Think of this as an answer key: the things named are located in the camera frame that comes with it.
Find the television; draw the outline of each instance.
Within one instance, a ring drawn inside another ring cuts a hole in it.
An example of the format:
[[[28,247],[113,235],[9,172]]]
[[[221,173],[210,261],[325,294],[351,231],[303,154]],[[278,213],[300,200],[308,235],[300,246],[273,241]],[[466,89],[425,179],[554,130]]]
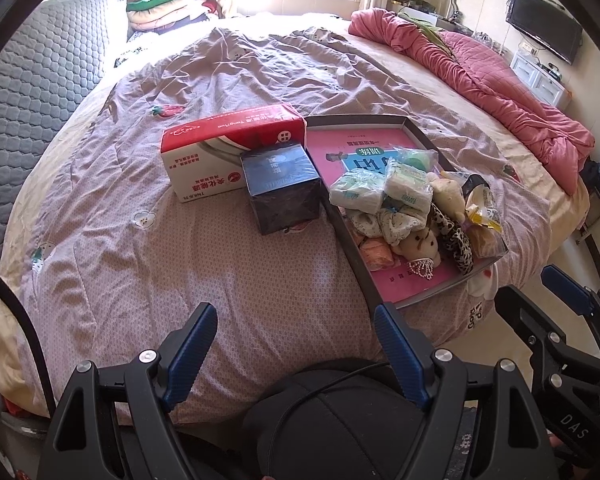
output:
[[[546,0],[510,0],[507,22],[573,64],[582,40],[582,27],[554,4]]]

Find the red box top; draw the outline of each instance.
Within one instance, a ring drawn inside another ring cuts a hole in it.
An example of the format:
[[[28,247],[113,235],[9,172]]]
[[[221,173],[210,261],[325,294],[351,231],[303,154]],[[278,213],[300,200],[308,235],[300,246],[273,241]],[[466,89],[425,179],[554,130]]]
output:
[[[219,136],[225,136],[248,150],[284,140],[304,144],[304,127],[304,119],[290,105],[247,108],[168,128],[162,134],[160,152],[170,152]]]

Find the pink book cover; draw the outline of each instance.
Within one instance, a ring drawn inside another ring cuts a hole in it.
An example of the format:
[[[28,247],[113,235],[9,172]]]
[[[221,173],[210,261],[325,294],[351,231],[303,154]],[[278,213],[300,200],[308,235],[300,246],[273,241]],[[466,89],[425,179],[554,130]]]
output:
[[[306,131],[306,149],[327,188],[354,168],[384,174],[396,147],[422,148],[401,128],[343,126],[342,129]],[[462,282],[491,264],[489,261],[487,265],[478,265],[469,275],[462,276],[448,254],[441,251],[440,256],[442,262],[434,269],[431,280],[414,274],[401,256],[398,256],[399,266],[370,272],[382,300],[391,301],[398,307],[406,306]]]

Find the tissue box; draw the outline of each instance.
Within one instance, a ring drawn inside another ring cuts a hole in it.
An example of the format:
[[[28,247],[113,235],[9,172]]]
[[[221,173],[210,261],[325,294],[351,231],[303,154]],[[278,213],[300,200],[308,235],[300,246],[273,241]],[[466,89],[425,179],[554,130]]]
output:
[[[318,218],[320,175],[300,144],[277,144],[240,158],[261,234]]]
[[[244,187],[242,152],[290,140],[304,144],[304,128],[289,105],[248,108],[165,130],[160,155],[174,192],[189,202]]]

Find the rolled pink comforter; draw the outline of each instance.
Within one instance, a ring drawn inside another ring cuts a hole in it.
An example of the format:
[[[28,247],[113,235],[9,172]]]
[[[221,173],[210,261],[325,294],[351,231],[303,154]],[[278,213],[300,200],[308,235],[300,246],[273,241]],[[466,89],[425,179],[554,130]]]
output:
[[[418,28],[384,9],[354,12],[349,33],[390,46],[416,60],[460,95],[499,120],[573,195],[593,135],[555,107],[539,102],[502,57],[462,34],[441,32],[450,58]]]

